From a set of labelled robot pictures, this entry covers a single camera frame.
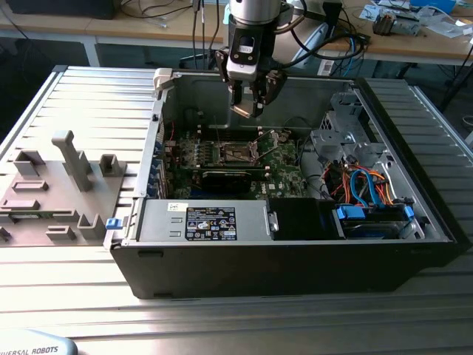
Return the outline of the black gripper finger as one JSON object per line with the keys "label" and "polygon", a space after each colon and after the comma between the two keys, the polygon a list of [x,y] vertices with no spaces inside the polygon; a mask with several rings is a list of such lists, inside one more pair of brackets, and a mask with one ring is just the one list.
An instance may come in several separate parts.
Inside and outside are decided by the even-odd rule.
{"label": "black gripper finger", "polygon": [[220,74],[222,82],[228,85],[228,89],[231,94],[231,106],[240,104],[242,101],[242,82],[231,77],[229,72],[229,54],[224,50],[217,50],[215,52],[215,59],[217,63],[217,69]]}
{"label": "black gripper finger", "polygon": [[264,76],[259,76],[251,83],[253,93],[252,117],[258,117],[263,109],[272,103],[281,92],[287,74],[282,70],[271,70]]}

